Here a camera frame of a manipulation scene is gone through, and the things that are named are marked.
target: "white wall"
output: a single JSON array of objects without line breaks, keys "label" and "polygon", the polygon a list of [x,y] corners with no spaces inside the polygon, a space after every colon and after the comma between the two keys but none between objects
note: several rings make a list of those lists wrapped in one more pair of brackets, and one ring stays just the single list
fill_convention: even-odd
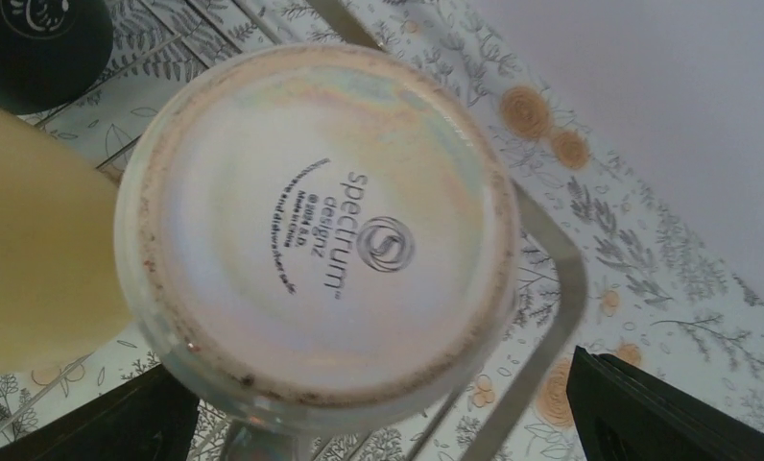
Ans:
[{"label": "white wall", "polygon": [[764,298],[764,0],[471,0]]}]

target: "mug handle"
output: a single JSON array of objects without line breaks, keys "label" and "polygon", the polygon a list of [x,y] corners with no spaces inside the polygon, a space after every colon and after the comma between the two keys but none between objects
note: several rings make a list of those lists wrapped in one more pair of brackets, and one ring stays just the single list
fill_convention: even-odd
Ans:
[{"label": "mug handle", "polygon": [[221,449],[221,461],[309,461],[311,440],[278,434],[233,420]]}]

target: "circular swirl logo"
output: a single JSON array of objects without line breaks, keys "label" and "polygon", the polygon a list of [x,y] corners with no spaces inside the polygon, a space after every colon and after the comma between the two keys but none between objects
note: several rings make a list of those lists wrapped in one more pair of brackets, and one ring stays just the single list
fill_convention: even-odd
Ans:
[{"label": "circular swirl logo", "polygon": [[69,0],[1,0],[7,24],[27,38],[54,38],[68,32],[77,18]]},{"label": "circular swirl logo", "polygon": [[416,252],[416,243],[407,226],[394,218],[379,216],[359,229],[356,249],[371,269],[398,272],[410,264]]}]

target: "yellow object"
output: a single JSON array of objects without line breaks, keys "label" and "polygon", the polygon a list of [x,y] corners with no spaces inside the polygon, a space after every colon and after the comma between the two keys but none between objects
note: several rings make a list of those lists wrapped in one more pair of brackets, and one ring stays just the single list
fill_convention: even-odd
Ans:
[{"label": "yellow object", "polygon": [[76,153],[0,110],[0,374],[74,360],[131,320],[115,199]]}]

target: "floral pattern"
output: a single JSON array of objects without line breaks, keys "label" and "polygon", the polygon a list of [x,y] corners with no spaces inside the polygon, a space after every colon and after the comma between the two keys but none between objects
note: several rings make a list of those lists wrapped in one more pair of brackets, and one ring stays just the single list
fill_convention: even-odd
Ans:
[{"label": "floral pattern", "polygon": [[[285,40],[341,41],[304,0],[245,3]],[[583,253],[585,320],[496,459],[585,459],[564,393],[576,344],[613,353],[764,432],[764,302],[623,156],[464,0],[344,3],[392,54],[469,108],[513,178]],[[118,181],[136,139],[176,91],[210,65],[270,41],[231,0],[118,0],[111,13],[115,49],[102,85],[70,107],[24,118]],[[443,400],[372,434],[324,439],[321,459],[398,460],[415,448],[418,459],[460,457],[557,313],[561,293],[551,258],[525,235],[522,250],[517,315],[435,430],[428,425]],[[0,432],[0,446],[157,363],[131,326]],[[53,373],[60,372],[0,376],[0,424],[28,407]],[[207,403],[200,409],[195,459],[211,461],[227,424]]]}]

